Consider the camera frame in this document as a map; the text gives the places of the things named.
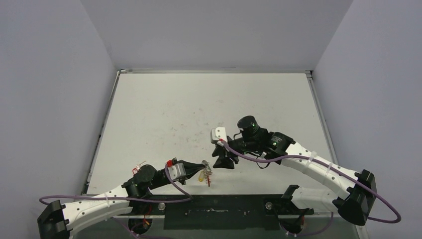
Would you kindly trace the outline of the silver key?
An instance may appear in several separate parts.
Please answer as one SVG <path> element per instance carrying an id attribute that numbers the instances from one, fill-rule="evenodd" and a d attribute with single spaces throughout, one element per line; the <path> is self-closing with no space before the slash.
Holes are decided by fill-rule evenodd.
<path id="1" fill-rule="evenodd" d="M 143 161 L 143 162 L 141 162 L 141 163 L 139 163 L 139 164 L 136 164 L 136 168 L 140 168 L 143 164 L 145 164 L 146 163 L 146 161 Z"/>

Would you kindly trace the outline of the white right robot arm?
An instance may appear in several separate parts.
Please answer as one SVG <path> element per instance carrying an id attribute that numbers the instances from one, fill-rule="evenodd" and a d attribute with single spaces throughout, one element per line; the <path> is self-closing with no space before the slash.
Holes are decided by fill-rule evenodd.
<path id="1" fill-rule="evenodd" d="M 222 126 L 211 129 L 211 143 L 215 145 L 212 156 L 217 158 L 214 168 L 234 169 L 242 158 L 295 169 L 325 189 L 289 186 L 281 200 L 286 213 L 292 214 L 298 209 L 327 210 L 337 212 L 354 225 L 366 224 L 377 192 L 372 172 L 357 172 L 334 164 L 293 138 L 260 127 L 253 116 L 241 118 L 237 127 L 241 135 L 238 139 L 230 138 Z"/>

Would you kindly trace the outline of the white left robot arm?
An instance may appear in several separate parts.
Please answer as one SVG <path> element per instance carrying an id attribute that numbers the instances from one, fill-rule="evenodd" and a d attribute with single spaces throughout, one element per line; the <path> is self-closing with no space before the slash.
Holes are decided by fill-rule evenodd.
<path id="1" fill-rule="evenodd" d="M 173 158 L 165 167 L 157 170 L 152 165 L 142 164 L 134 168 L 133 177 L 122 185 L 95 196 L 73 196 L 73 202 L 61 203 L 67 195 L 45 196 L 40 202 L 45 204 L 44 211 L 37 219 L 38 230 L 42 239 L 68 239 L 89 226 L 105 221 L 114 216 L 132 211 L 138 215 L 148 209 L 148 204 L 174 204 L 192 200 L 185 193 L 183 199 L 152 199 L 152 189 L 176 182 L 185 184 L 198 172 L 206 169 L 208 163 L 191 163 Z"/>

